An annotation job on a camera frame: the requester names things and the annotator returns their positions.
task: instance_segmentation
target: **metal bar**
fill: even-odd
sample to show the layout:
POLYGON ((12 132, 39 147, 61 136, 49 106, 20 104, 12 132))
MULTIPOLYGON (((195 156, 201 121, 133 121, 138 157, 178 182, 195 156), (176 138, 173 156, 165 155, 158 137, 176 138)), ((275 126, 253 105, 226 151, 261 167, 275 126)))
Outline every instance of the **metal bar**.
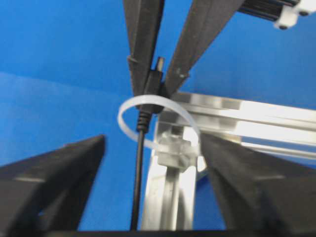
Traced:
MULTIPOLYGON (((155 140, 163 142, 163 132, 168 136, 183 133, 170 131, 163 123, 156 127, 155 140)), ((189 159, 189 166, 165 161, 175 160, 170 154, 152 152, 149 168, 142 230, 191 230, 193 228, 197 157, 189 159)))
MULTIPOLYGON (((188 110, 201 131, 271 155, 303 158, 309 163, 316 160, 316 152, 310 149, 312 146, 316 151, 316 111, 191 93, 177 93, 173 100, 188 110), (274 144, 242 142, 246 137, 266 139, 274 144)), ((161 124, 164 124, 161 132, 174 126, 188 126, 168 110, 161 113, 157 126, 161 124)), ((198 178, 205 175, 205 167, 203 158, 199 158, 198 178)))

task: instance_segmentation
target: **white zip tie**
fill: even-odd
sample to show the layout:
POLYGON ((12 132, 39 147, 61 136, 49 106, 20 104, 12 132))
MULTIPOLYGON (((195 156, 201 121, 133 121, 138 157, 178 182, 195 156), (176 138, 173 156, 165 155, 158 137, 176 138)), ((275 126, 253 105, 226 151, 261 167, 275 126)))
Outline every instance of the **white zip tie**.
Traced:
MULTIPOLYGON (((135 142, 138 139, 138 134, 135 133, 133 130, 131 130, 123 119, 123 113, 128 110, 131 107, 137 106, 137 105, 144 105, 144 104, 153 104, 153 105, 160 105, 163 107, 166 107, 168 109, 173 110, 174 112, 181 115, 193 128, 193 130, 196 132, 197 136, 200 135, 200 130, 192 118, 192 116, 186 111, 184 108, 182 108, 178 103, 164 98, 162 96, 158 95, 139 95, 135 96, 131 99, 126 100, 119 108, 118 111, 118 125, 121 128, 121 130, 132 140, 135 142)), ((168 152, 169 147, 167 145, 162 145, 159 143, 155 143, 153 141, 150 141, 148 139, 145 139, 144 145, 150 149, 159 151, 159 152, 168 152)))

